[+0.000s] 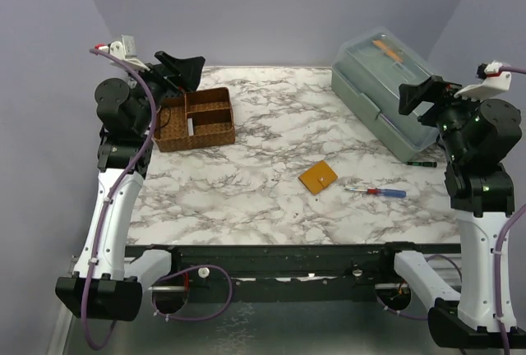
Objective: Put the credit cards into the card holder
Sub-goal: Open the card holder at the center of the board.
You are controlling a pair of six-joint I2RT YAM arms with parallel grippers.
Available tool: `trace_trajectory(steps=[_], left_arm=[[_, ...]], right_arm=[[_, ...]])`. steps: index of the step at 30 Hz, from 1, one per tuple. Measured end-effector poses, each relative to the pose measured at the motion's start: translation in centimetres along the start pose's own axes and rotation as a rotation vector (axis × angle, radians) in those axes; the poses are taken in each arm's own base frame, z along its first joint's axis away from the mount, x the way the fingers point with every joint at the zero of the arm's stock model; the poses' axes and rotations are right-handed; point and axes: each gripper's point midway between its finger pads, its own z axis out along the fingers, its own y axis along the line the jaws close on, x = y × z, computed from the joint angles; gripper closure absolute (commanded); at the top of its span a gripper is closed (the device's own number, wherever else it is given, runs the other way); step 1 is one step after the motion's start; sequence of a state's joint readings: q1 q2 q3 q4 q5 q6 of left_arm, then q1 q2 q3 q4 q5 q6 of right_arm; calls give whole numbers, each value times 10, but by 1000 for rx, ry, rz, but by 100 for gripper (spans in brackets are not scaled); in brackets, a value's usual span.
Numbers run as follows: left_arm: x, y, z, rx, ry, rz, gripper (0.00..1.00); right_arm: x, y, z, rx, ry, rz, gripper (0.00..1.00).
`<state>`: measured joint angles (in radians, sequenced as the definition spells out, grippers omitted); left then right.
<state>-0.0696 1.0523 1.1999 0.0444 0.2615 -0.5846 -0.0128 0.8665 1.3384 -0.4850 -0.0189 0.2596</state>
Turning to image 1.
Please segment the black silver-edged credit card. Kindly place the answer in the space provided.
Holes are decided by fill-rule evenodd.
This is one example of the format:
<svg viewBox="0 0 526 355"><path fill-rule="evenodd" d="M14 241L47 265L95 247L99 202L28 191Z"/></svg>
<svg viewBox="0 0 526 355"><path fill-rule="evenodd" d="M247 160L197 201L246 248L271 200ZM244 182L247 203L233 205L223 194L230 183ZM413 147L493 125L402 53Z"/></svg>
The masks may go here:
<svg viewBox="0 0 526 355"><path fill-rule="evenodd" d="M194 136L194 125L193 125L193 119L188 118L187 119L187 130L189 136Z"/></svg>

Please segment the yellow leather card holder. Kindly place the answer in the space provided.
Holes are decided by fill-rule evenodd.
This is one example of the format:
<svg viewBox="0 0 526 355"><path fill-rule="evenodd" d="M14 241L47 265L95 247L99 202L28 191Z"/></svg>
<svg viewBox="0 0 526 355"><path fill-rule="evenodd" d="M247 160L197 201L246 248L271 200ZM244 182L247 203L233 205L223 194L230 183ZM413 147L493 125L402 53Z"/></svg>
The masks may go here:
<svg viewBox="0 0 526 355"><path fill-rule="evenodd" d="M302 185L315 196L334 183L338 179L338 176L335 171L322 160L302 173L298 179Z"/></svg>

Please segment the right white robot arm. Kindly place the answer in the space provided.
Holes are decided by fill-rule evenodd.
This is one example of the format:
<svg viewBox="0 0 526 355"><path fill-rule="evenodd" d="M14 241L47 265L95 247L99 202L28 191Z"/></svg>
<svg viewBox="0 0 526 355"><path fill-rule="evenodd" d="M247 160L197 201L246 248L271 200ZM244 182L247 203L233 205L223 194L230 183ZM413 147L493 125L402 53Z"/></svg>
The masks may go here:
<svg viewBox="0 0 526 355"><path fill-rule="evenodd" d="M520 111L463 86L430 76L419 85L399 86L399 114L431 107L418 121L439 132L447 165L445 186L459 225L462 279L455 290L423 254L400 251L383 257L378 272L401 278L427 309L428 329L442 348L525 347L510 299L510 228L524 214L514 204L514 184L502 160L522 137Z"/></svg>

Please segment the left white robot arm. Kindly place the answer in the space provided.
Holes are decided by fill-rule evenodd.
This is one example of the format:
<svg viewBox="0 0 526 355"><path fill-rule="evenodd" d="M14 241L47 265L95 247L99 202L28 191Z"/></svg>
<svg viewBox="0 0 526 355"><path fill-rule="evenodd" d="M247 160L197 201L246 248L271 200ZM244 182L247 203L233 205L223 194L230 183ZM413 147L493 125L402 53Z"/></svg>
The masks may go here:
<svg viewBox="0 0 526 355"><path fill-rule="evenodd" d="M82 321L132 321L141 308L144 291L160 281L175 284L182 265L160 249L144 251L125 261L133 206L150 164L157 113L167 95L193 92L205 65L202 56L178 59L163 51L158 64L132 64L107 46L91 49L122 67L136 80L102 81L95 90L99 133L98 194L81 255L67 277L60 277L55 293Z"/></svg>

